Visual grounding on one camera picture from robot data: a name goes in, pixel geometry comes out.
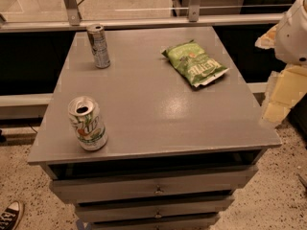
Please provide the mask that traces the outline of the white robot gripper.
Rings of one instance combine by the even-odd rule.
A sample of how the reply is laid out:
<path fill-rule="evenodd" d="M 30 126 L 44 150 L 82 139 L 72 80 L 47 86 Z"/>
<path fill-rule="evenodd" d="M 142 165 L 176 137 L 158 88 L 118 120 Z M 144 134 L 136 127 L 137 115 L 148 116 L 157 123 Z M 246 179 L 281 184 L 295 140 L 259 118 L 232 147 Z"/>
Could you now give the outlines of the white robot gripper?
<path fill-rule="evenodd" d="M 262 121 L 279 125 L 307 94 L 307 0 L 296 0 L 278 25 L 257 38 L 255 46 L 273 49 L 287 64 L 280 73 L 272 71 L 262 104 Z"/>

